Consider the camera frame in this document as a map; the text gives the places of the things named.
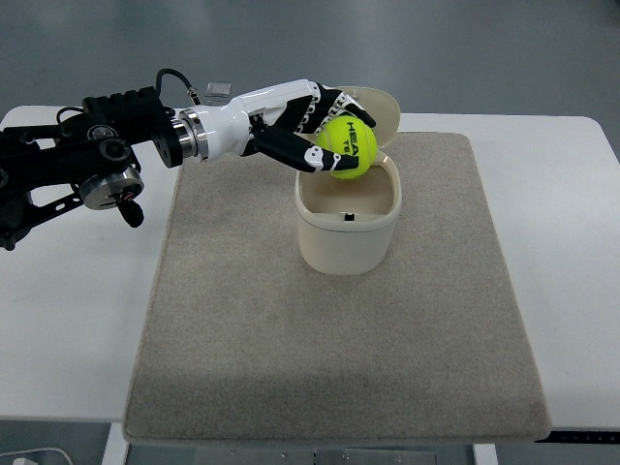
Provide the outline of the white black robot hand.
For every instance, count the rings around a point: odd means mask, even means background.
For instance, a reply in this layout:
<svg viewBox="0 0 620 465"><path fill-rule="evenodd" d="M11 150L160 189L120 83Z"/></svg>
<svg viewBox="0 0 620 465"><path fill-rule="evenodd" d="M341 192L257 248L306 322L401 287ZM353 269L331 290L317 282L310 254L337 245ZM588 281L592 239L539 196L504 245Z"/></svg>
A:
<svg viewBox="0 0 620 465"><path fill-rule="evenodd" d="M297 171L345 171L359 166L352 148L338 152L307 139L340 116L354 117L371 129L376 126L344 90L298 79L242 94L221 107L186 108L173 128L184 158L213 161L224 155L262 153Z"/></svg>

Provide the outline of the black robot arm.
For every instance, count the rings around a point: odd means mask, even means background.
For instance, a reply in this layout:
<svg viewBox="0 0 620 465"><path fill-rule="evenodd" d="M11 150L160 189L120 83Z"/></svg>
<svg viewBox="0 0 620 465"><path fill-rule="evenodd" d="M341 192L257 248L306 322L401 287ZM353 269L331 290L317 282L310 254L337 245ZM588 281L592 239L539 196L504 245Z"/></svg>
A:
<svg viewBox="0 0 620 465"><path fill-rule="evenodd" d="M132 228L144 219L134 145L151 141L168 168L196 152L189 129L160 100L164 76L178 78L190 101L200 98L180 72L165 68L154 85L88 97L64 107L50 125L1 131L1 246L11 251L41 224L81 205L117 209Z"/></svg>

